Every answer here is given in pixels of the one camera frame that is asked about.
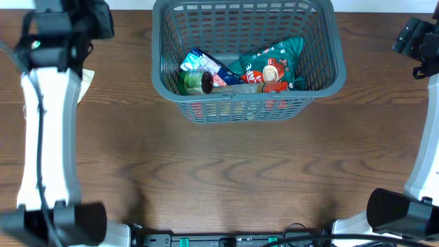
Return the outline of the beige mushroom snack bag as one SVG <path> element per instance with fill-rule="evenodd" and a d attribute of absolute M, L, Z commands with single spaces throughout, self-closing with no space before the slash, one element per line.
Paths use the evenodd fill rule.
<path fill-rule="evenodd" d="M 86 92 L 88 91 L 90 85 L 92 84 L 93 78 L 94 78 L 95 72 L 88 69 L 82 70 L 82 82 L 81 82 L 81 88 L 80 88 L 80 94 L 78 96 L 78 102 L 79 104 L 83 97 L 86 95 Z"/>

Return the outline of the green lidded jar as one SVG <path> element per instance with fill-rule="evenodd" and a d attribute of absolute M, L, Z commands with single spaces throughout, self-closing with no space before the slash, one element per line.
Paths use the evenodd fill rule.
<path fill-rule="evenodd" d="M 177 77 L 181 95 L 203 95 L 213 90 L 213 76 L 208 71 L 181 71 Z"/>

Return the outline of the Kleenex tissue pack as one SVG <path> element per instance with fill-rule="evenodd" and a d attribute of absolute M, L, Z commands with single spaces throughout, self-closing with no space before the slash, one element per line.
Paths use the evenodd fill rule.
<path fill-rule="evenodd" d="M 213 76 L 213 86 L 232 86 L 245 84 L 236 73 L 233 73 L 219 60 L 204 53 L 202 50 L 192 48 L 180 64 L 182 71 L 208 71 Z"/>

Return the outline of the green Nescafe coffee bag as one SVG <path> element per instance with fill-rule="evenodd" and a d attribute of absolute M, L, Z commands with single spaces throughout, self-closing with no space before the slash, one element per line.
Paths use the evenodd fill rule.
<path fill-rule="evenodd" d="M 287 38 L 240 56 L 228 68 L 248 84 L 287 82 L 291 91 L 297 90 L 305 80 L 298 76 L 299 58 L 304 46 L 304 38 Z"/>

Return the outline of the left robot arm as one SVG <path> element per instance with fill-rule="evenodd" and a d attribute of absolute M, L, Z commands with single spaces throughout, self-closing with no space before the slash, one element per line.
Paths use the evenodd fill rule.
<path fill-rule="evenodd" d="M 83 64 L 93 40 L 115 35 L 105 1 L 37 1 L 21 37 L 5 53 L 21 70 L 25 167 L 13 212 L 1 230 L 26 246 L 130 246 L 129 226 L 111 222 L 100 202 L 83 203 L 75 130 Z"/>

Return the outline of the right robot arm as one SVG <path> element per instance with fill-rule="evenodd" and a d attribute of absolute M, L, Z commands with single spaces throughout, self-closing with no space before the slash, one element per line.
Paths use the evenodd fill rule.
<path fill-rule="evenodd" d="M 398 246 L 438 241 L 438 23 L 410 18 L 393 50 L 420 62 L 428 108 L 418 155 L 402 193 L 375 189 L 367 209 L 332 223 L 325 246 Z"/>

